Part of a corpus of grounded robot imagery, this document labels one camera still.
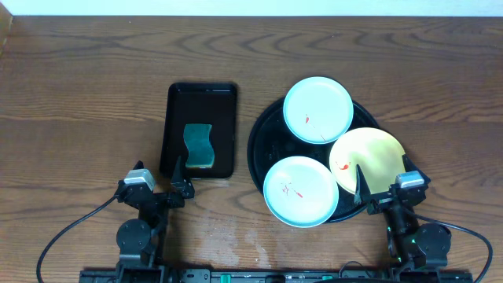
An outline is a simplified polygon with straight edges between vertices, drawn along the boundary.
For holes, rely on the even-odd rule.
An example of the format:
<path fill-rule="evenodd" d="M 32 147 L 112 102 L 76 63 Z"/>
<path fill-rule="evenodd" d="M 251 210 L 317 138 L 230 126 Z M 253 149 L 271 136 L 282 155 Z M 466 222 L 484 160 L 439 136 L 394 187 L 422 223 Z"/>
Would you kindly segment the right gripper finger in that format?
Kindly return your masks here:
<path fill-rule="evenodd" d="M 413 163 L 413 161 L 406 155 L 402 155 L 402 162 L 406 172 L 417 171 L 421 175 L 420 169 Z"/>
<path fill-rule="evenodd" d="M 354 193 L 354 202 L 356 204 L 365 204 L 370 200 L 370 189 L 365 180 L 365 176 L 359 164 L 356 165 L 356 190 Z"/>

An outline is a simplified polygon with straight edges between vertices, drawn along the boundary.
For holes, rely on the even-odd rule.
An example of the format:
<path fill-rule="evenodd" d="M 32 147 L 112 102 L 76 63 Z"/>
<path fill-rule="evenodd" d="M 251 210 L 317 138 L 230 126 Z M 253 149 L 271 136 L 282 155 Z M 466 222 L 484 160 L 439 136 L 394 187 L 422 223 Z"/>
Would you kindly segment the yellow plate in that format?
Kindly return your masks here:
<path fill-rule="evenodd" d="M 356 167 L 360 167 L 370 193 L 381 193 L 395 183 L 397 175 L 406 171 L 402 156 L 404 148 L 384 130 L 361 127 L 349 130 L 332 146 L 329 168 L 338 185 L 347 192 L 356 192 Z"/>

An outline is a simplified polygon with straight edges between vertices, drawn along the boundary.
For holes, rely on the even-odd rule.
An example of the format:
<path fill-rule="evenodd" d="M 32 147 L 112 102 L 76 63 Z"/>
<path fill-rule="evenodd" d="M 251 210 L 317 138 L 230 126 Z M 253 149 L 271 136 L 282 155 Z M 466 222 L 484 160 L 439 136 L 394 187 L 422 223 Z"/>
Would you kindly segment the green sponge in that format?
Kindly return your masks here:
<path fill-rule="evenodd" d="M 189 123 L 185 125 L 183 140 L 188 150 L 188 158 L 185 162 L 187 168 L 208 169 L 213 167 L 215 151 L 210 141 L 211 129 L 211 124 Z"/>

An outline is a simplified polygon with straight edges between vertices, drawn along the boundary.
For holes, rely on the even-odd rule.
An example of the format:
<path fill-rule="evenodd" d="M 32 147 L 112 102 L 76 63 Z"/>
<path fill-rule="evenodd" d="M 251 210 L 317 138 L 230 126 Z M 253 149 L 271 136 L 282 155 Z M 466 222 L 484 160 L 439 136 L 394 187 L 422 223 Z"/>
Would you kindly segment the light blue plate bottom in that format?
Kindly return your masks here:
<path fill-rule="evenodd" d="M 276 218 L 297 228 L 326 222 L 340 198 L 331 171 L 305 156 L 290 156 L 276 162 L 266 173 L 263 196 Z"/>

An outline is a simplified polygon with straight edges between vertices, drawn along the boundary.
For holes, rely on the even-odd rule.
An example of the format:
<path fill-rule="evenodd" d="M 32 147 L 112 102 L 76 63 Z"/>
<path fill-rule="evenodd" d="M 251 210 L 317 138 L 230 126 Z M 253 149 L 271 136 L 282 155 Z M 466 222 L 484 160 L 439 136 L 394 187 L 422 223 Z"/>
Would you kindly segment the light blue plate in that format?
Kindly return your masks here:
<path fill-rule="evenodd" d="M 354 106 L 348 91 L 334 79 L 314 76 L 298 81 L 283 104 L 287 128 L 300 140 L 323 145 L 348 131 Z"/>
<path fill-rule="evenodd" d="M 331 171 L 305 156 L 290 156 L 276 162 L 266 173 L 263 196 L 276 218 L 297 228 L 326 222 L 340 198 Z"/>

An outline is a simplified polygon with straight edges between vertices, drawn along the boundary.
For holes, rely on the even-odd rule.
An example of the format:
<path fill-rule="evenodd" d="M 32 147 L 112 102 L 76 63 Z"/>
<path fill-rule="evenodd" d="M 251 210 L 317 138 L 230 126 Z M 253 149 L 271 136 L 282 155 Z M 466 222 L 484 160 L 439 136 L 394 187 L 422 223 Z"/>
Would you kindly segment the light blue plate top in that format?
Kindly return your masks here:
<path fill-rule="evenodd" d="M 334 79 L 314 76 L 298 81 L 283 104 L 287 128 L 300 140 L 323 145 L 348 131 L 354 106 L 348 91 Z"/>

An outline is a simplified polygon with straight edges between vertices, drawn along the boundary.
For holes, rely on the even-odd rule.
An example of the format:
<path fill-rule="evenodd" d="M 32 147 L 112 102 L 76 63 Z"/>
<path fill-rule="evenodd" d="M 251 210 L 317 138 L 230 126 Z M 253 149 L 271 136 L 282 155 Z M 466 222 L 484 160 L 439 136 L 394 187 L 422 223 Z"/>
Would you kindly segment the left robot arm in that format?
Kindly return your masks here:
<path fill-rule="evenodd" d="M 119 264 L 153 267 L 163 262 L 163 245 L 167 232 L 168 213 L 183 208 L 186 199 L 195 196 L 195 189 L 182 158 L 177 158 L 171 186 L 167 193 L 156 193 L 155 179 L 141 161 L 118 182 L 114 194 L 120 203 L 138 210 L 138 217 L 126 221 L 116 234 Z"/>

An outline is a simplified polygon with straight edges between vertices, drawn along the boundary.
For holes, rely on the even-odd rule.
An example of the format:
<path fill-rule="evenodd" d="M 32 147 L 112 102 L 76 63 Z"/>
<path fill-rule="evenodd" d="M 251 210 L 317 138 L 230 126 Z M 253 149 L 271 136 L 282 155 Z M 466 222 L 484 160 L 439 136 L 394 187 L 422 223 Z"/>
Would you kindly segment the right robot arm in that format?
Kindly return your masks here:
<path fill-rule="evenodd" d="M 451 232 L 427 221 L 418 222 L 413 207 L 426 199 L 431 179 L 407 155 L 402 156 L 406 171 L 396 176 L 388 190 L 371 193 L 360 166 L 356 167 L 354 202 L 364 204 L 369 215 L 382 214 L 387 223 L 388 247 L 399 261 L 398 272 L 434 270 L 447 266 Z"/>

